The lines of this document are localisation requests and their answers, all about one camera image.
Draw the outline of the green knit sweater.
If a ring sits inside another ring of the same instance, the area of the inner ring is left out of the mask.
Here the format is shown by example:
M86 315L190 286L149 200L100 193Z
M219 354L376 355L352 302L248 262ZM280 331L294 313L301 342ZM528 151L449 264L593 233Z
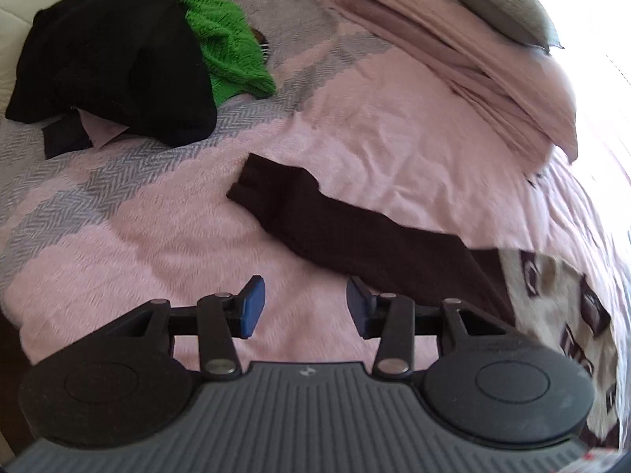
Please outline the green knit sweater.
M200 46L217 107L237 95L268 98L276 83L242 8L230 0L182 0L188 26Z

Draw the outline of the pink pillow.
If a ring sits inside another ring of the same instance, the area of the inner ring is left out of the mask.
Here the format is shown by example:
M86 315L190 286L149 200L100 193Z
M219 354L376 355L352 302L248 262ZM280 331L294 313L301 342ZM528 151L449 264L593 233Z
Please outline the pink pillow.
M428 66L504 140L527 173L553 147L579 156L575 101L544 50L515 43L458 0L322 0Z

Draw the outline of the black garment pile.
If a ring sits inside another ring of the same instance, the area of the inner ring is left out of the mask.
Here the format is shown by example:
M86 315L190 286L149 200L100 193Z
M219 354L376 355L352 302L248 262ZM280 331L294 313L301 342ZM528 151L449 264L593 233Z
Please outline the black garment pile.
M84 143L81 113L169 147L210 137L217 122L209 72L185 0L61 0L37 12L16 66L6 117L53 120L45 143Z

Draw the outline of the pink bedspread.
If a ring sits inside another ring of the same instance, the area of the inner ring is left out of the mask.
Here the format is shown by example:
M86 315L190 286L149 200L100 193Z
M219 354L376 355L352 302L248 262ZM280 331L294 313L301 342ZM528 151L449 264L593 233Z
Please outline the pink bedspread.
M279 89L234 98L207 140L128 139L42 160L35 126L1 125L1 362L26 369L152 298L188 305L264 277L244 360L369 361L344 278L300 259L227 198L252 153L307 169L330 197L400 224L550 255L612 318L596 344L562 310L545 343L583 348L630 438L630 272L622 242L561 153L526 175L500 135L426 65L320 0L234 0L271 42Z

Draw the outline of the maroon and beige knit sweater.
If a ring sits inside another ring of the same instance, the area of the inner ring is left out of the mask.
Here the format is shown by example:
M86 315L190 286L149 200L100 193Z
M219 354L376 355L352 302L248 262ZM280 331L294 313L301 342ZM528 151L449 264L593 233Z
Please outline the maroon and beige knit sweater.
M254 154L227 196L306 261L422 305L461 299L577 361L596 390L581 438L618 445L611 316L571 264L533 251L470 249L456 235L402 226L326 197L303 168Z

